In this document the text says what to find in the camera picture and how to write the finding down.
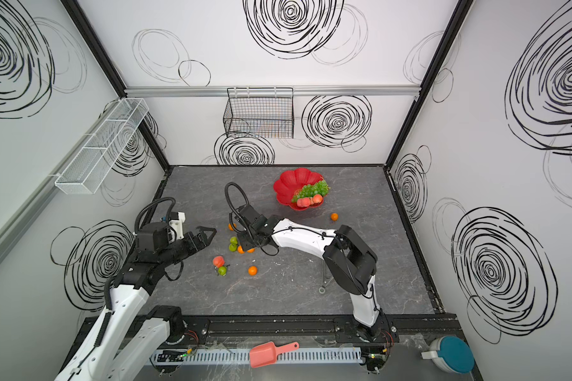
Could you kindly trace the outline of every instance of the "table surface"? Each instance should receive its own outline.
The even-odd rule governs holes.
[[[281,215],[304,225],[337,229],[351,226],[378,256],[376,290],[386,314],[433,313],[409,240],[398,215],[383,169],[369,167],[307,167],[321,173],[330,193],[318,208],[295,211],[276,200],[273,183],[283,171],[296,167],[176,167],[163,196],[176,200],[173,211],[186,214],[185,231],[198,225],[215,227],[212,244],[184,261],[180,279],[162,279],[141,313],[155,305],[175,305],[184,315],[328,315],[350,314],[350,295],[334,281],[320,294],[323,261],[311,254],[281,248],[270,257],[229,251],[230,211],[224,186],[239,184],[250,204],[269,217]],[[235,188],[230,189],[234,205],[243,204]],[[165,213],[167,203],[157,208],[153,220]],[[330,220],[331,213],[339,220]],[[218,276],[212,259],[222,255],[229,265],[225,276]],[[258,274],[248,275],[250,266]],[[168,268],[175,277],[179,265]]]

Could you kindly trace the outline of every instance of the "white wire basket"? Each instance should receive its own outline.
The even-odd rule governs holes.
[[[96,193],[146,113],[144,99],[120,99],[56,179],[55,186],[66,194]]]

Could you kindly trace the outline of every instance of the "gray floor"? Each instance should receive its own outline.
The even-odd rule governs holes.
[[[351,226],[378,255],[376,290],[388,314],[433,313],[424,282],[388,183],[380,167],[308,167],[321,173],[330,193],[319,208],[294,211],[276,201],[273,183],[283,167],[177,167],[169,177],[164,196],[176,199],[174,211],[184,211],[186,230],[197,225],[216,227],[212,244],[185,261],[180,279],[163,279],[141,313],[155,305],[176,305],[191,315],[350,314],[349,294],[334,282],[325,294],[318,292],[322,261],[295,249],[282,248],[275,257],[239,254],[228,249],[233,232],[228,230],[229,207],[224,186],[238,183],[251,205],[265,216],[282,215],[314,227]],[[235,188],[233,203],[243,204]],[[157,208],[155,217],[165,212]],[[331,213],[339,214],[335,223]],[[226,276],[217,276],[212,264],[216,255],[229,265]],[[248,275],[255,265],[259,272]],[[178,266],[168,269],[177,274]]]
[[[392,348],[392,354],[379,375],[368,374],[366,367],[358,364],[282,364],[261,368],[250,365],[182,366],[170,380],[206,381],[292,381],[292,380],[410,380],[410,381],[472,381],[468,374],[445,373],[430,360],[422,360],[421,353],[429,347],[421,335],[401,336],[401,342]],[[135,381],[161,380],[152,366],[145,366]]]

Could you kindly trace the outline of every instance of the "wire basket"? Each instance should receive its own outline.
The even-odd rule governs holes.
[[[94,194],[148,112],[142,98],[123,98],[55,181],[66,194]]]
[[[293,88],[228,88],[229,100],[222,123],[229,137],[247,132],[263,138],[292,139],[295,114]]]

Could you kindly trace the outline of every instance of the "black frame post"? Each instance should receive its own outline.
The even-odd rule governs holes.
[[[80,7],[80,4],[78,4],[78,1],[61,0],[61,4],[63,4],[63,7],[70,15],[70,18],[74,22],[74,25],[76,25],[76,28],[78,29],[80,35],[83,36],[83,39],[87,43],[87,46],[89,46],[89,49],[92,51],[93,56],[98,61],[99,66],[102,68],[102,71],[104,72],[106,78],[114,88],[116,94],[119,97],[127,96],[127,94],[125,93],[125,88],[126,88],[125,83],[121,79],[119,73],[116,71],[116,68],[112,64],[110,57],[108,57],[106,50],[102,46],[102,43],[98,38],[98,35],[93,30],[93,27],[89,22],[89,19],[87,19],[87,16],[85,15],[83,9]],[[157,161],[159,162],[161,168],[163,168],[163,171],[164,172],[169,171],[168,159],[167,157],[165,157],[165,154],[161,150],[161,147],[157,143],[155,137],[153,136],[153,133],[148,128],[148,125],[146,124],[146,121],[144,119],[140,123],[138,130],[142,134],[142,137],[146,141],[146,144],[148,144],[148,147],[150,147],[155,158],[157,158]]]
[[[432,85],[434,84],[434,81],[436,80],[436,77],[441,70],[443,61],[445,61],[445,58],[451,49],[451,45],[458,36],[460,27],[462,26],[462,23],[464,22],[464,19],[468,14],[468,10],[470,9],[470,6],[473,4],[473,2],[474,0],[458,1],[456,9],[453,11],[451,19],[447,24],[445,33],[443,33],[439,47],[435,51],[432,61],[430,61],[430,66],[428,67],[428,71],[424,76],[424,80],[421,81],[421,90],[419,91],[419,96],[416,100],[413,101],[409,112],[407,112],[407,117],[404,119],[403,126],[401,127],[400,132],[398,132],[397,139],[392,146],[388,160],[385,162],[386,166],[388,167],[388,171],[397,161],[398,153],[403,147],[404,141],[407,139],[409,131],[411,131],[411,127],[413,127],[413,124],[415,123],[417,115],[421,110],[421,106],[426,101],[428,94],[430,94],[430,89],[432,88]]]

